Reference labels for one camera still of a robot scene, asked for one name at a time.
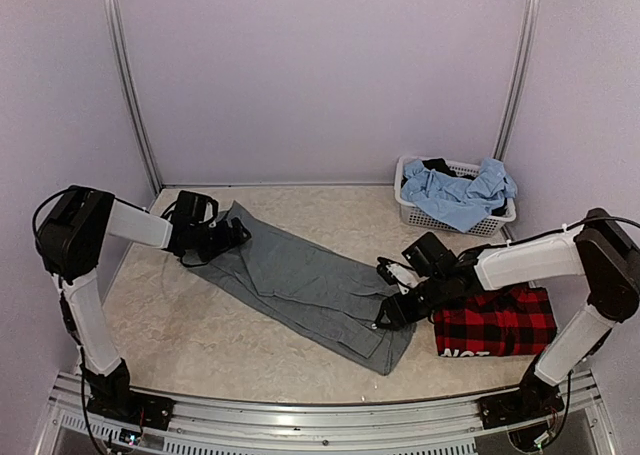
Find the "grey long sleeve shirt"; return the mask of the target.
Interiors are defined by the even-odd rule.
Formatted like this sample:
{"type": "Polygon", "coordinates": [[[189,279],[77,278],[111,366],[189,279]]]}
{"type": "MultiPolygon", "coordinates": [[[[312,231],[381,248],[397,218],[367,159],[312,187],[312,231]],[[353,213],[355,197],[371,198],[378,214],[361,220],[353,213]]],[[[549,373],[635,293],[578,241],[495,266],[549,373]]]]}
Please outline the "grey long sleeve shirt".
{"type": "Polygon", "coordinates": [[[239,203],[227,214],[250,240],[192,273],[364,368],[380,375],[396,368],[415,328],[375,327],[382,301],[396,290],[374,267],[261,221],[239,203]]]}

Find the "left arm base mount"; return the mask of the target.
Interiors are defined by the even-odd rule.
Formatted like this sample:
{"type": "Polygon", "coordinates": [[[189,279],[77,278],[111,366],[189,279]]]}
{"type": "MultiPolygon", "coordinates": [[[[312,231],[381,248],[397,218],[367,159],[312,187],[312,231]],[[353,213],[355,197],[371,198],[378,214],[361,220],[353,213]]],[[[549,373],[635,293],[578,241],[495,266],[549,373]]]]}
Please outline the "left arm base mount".
{"type": "Polygon", "coordinates": [[[95,374],[85,367],[82,375],[90,388],[90,413],[142,428],[168,429],[175,401],[133,390],[124,360],[109,375],[95,374]]]}

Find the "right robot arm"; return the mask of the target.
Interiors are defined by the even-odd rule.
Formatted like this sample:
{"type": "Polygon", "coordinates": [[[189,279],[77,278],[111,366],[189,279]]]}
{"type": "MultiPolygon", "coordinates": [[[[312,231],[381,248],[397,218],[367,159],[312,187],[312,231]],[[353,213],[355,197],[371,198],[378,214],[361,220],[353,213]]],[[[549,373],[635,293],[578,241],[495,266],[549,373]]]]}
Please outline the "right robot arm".
{"type": "Polygon", "coordinates": [[[531,419],[549,404],[549,387],[562,382],[607,333],[639,309],[639,248],[623,229],[627,222],[596,208],[573,224],[460,254],[428,232],[402,253],[419,282],[385,298],[373,326],[400,330],[453,300],[530,281],[585,277],[585,304],[537,358],[532,380],[511,398],[512,411],[531,419]]]}

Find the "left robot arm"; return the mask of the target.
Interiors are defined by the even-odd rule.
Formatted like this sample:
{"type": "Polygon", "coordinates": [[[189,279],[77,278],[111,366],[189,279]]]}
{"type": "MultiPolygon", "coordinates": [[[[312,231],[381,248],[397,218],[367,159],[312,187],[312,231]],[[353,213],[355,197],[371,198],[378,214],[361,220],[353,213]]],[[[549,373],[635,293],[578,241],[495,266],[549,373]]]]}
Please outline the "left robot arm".
{"type": "Polygon", "coordinates": [[[68,332],[91,373],[109,376],[123,363],[112,341],[97,283],[97,266],[109,236],[168,252],[193,255],[195,267],[248,242],[237,217],[222,216],[208,195],[181,191],[161,214],[114,194],[71,185],[46,199],[32,218],[35,247],[62,298],[68,332]]]}

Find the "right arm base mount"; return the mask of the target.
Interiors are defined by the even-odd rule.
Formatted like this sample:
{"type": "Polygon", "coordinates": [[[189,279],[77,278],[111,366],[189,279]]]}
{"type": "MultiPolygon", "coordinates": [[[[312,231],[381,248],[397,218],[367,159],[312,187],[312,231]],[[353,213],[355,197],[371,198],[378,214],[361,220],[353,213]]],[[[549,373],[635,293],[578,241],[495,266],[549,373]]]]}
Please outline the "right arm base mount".
{"type": "Polygon", "coordinates": [[[484,429],[518,424],[565,409],[558,386],[547,384],[533,371],[524,374],[515,390],[481,397],[477,404],[484,429]]]}

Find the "red black plaid shirt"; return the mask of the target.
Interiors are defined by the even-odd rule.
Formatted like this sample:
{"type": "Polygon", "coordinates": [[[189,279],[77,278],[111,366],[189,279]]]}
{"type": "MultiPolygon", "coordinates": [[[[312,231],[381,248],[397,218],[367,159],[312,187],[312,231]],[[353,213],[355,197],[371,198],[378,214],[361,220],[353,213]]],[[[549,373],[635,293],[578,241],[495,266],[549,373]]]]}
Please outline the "red black plaid shirt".
{"type": "Polygon", "coordinates": [[[437,353],[446,358],[538,355],[557,334],[547,290],[528,284],[449,302],[433,325],[437,353]]]}

